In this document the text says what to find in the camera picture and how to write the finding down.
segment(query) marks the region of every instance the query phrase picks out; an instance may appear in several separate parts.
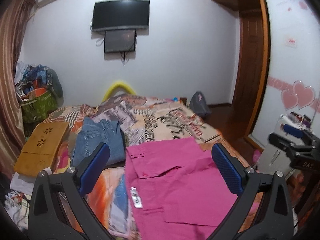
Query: wooden door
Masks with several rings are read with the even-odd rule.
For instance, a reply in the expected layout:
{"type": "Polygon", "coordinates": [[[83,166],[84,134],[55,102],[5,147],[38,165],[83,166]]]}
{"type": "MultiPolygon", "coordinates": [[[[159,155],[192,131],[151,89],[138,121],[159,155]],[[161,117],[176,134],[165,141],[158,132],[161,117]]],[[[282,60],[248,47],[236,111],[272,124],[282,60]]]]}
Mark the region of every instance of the wooden door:
{"type": "Polygon", "coordinates": [[[240,13],[240,57],[232,106],[242,117],[250,118],[257,98],[263,56],[262,14],[240,13]]]}

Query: wooden floor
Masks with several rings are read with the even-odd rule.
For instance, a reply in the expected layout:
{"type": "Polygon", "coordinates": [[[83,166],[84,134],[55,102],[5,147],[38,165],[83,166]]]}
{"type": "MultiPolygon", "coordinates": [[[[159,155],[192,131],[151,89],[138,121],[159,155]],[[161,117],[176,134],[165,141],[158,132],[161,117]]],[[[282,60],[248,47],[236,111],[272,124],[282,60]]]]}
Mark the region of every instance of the wooden floor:
{"type": "Polygon", "coordinates": [[[220,130],[231,146],[252,165],[255,149],[244,140],[250,116],[236,113],[230,106],[211,107],[210,110],[212,114],[206,118],[205,122],[220,130]]]}

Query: metal screw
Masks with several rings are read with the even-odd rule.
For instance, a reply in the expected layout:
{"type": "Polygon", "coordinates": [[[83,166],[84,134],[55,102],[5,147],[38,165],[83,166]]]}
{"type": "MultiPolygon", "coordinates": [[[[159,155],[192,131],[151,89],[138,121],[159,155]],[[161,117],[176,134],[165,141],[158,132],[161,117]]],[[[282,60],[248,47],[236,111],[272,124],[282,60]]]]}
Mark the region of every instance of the metal screw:
{"type": "Polygon", "coordinates": [[[69,168],[67,168],[67,172],[68,172],[68,173],[74,173],[75,170],[76,170],[76,168],[73,167],[73,166],[70,166],[69,168]]]}
{"type": "Polygon", "coordinates": [[[281,171],[277,171],[276,174],[278,177],[283,177],[283,173],[281,171]]]}
{"type": "Polygon", "coordinates": [[[45,175],[45,173],[46,173],[45,171],[40,171],[40,172],[38,173],[38,176],[39,176],[39,177],[43,177],[43,176],[45,175]]]}
{"type": "Polygon", "coordinates": [[[245,171],[246,171],[247,173],[254,173],[254,168],[252,168],[252,167],[247,167],[247,168],[245,168],[245,171]]]}

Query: gray bag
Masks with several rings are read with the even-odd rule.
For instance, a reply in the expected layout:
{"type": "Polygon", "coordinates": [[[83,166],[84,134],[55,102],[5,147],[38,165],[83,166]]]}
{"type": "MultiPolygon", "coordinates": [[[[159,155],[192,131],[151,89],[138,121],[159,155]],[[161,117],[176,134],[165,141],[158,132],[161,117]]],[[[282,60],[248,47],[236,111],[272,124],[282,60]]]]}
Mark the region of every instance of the gray bag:
{"type": "Polygon", "coordinates": [[[207,102],[205,101],[204,95],[197,91],[193,97],[191,98],[190,109],[201,118],[205,118],[209,114],[211,114],[209,107],[207,106],[207,102]]]}

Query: pink object on floor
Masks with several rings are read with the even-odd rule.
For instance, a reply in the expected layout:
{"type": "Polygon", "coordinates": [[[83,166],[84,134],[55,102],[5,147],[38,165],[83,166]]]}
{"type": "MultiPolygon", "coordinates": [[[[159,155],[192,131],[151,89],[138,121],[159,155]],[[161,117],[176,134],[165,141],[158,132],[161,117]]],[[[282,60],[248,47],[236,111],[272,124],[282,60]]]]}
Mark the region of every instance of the pink object on floor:
{"type": "Polygon", "coordinates": [[[193,138],[127,148],[125,184],[143,240],[207,239],[237,196],[193,138]],[[141,198],[133,204],[130,189],[141,198]]]}
{"type": "Polygon", "coordinates": [[[252,156],[252,162],[253,162],[253,164],[256,164],[256,163],[258,162],[260,156],[261,156],[261,152],[259,152],[259,150],[255,150],[255,151],[253,152],[253,156],[252,156]]]}

